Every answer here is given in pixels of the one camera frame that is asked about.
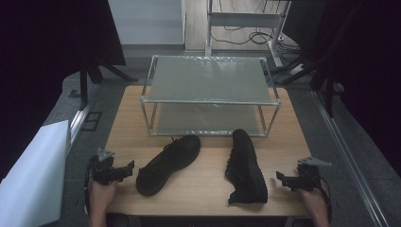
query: shoe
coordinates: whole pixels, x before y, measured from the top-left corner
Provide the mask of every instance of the shoe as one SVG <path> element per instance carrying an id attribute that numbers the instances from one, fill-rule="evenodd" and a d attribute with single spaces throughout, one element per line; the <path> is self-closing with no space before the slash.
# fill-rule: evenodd
<path id="1" fill-rule="evenodd" d="M 145 167 L 140 168 L 136 189 L 144 196 L 158 193 L 172 173 L 189 166 L 198 157 L 201 140 L 196 135 L 186 135 L 165 146 L 163 151 Z"/>
<path id="2" fill-rule="evenodd" d="M 233 132 L 234 147 L 227 162 L 225 176 L 234 185 L 230 195 L 232 203 L 267 203 L 268 188 L 256 161 L 253 143 L 244 130 Z"/>

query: glass shelf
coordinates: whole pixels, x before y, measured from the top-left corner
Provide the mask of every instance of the glass shelf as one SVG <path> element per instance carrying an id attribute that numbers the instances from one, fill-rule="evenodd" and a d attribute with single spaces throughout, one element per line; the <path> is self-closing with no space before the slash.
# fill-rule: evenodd
<path id="1" fill-rule="evenodd" d="M 281 106 L 264 58 L 153 56 L 140 101 L 151 135 L 267 136 Z"/>

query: black shoe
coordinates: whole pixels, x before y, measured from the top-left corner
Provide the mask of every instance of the black shoe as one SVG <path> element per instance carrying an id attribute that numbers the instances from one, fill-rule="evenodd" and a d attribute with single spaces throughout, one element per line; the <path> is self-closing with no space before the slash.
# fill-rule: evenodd
<path id="1" fill-rule="evenodd" d="M 234 148 L 225 171 L 225 176 L 235 187 L 229 204 L 268 202 L 268 188 L 257 164 L 250 136 L 244 130 L 235 130 L 233 142 Z"/>
<path id="2" fill-rule="evenodd" d="M 144 196 L 158 193 L 170 175 L 189 166 L 198 157 L 201 140 L 196 135 L 186 135 L 166 145 L 164 150 L 145 167 L 139 169 L 136 189 Z"/>

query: black device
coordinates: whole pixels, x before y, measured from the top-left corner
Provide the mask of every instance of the black device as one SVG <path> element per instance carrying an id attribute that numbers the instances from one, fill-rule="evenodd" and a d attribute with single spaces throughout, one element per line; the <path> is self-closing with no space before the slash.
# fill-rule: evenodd
<path id="1" fill-rule="evenodd" d="M 135 166 L 132 160 L 127 166 L 114 168 L 114 152 L 107 151 L 99 148 L 97 155 L 94 155 L 88 162 L 85 172 L 85 183 L 83 191 L 85 195 L 85 206 L 88 216 L 90 215 L 90 201 L 89 201 L 89 179 L 92 178 L 94 181 L 103 185 L 108 185 L 113 181 L 122 182 L 125 178 L 132 176 L 132 170 Z"/>
<path id="2" fill-rule="evenodd" d="M 314 191 L 318 188 L 324 198 L 327 207 L 327 214 L 329 221 L 331 221 L 332 209 L 330 201 L 330 188 L 326 192 L 322 187 L 322 181 L 324 180 L 320 173 L 318 166 L 332 166 L 331 163 L 321 161 L 313 157 L 307 157 L 298 160 L 298 177 L 287 177 L 283 173 L 276 171 L 276 177 L 282 182 L 283 186 L 291 188 L 291 191 L 296 189 L 303 189 L 305 191 Z"/>

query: wooden tabletop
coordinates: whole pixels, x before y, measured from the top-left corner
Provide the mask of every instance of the wooden tabletop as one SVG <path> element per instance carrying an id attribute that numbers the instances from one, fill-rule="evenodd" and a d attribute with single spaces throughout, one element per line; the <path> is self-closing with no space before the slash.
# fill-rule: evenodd
<path id="1" fill-rule="evenodd" d="M 144 167 L 171 143 L 169 136 L 149 136 L 139 97 L 142 86 L 129 86 L 113 123 L 106 150 L 115 152 L 114 166 L 135 160 L 133 175 L 120 183 L 109 212 L 138 216 L 306 216 L 296 193 L 281 186 L 280 171 L 295 176 L 297 160 L 310 156 L 288 93 L 277 89 L 282 107 L 269 137 L 252 137 L 257 162 L 269 191 L 266 204 L 228 206 L 233 185 L 224 171 L 233 148 L 230 136 L 200 136 L 200 154 L 190 166 L 174 173 L 152 197 L 135 188 L 138 168 Z"/>

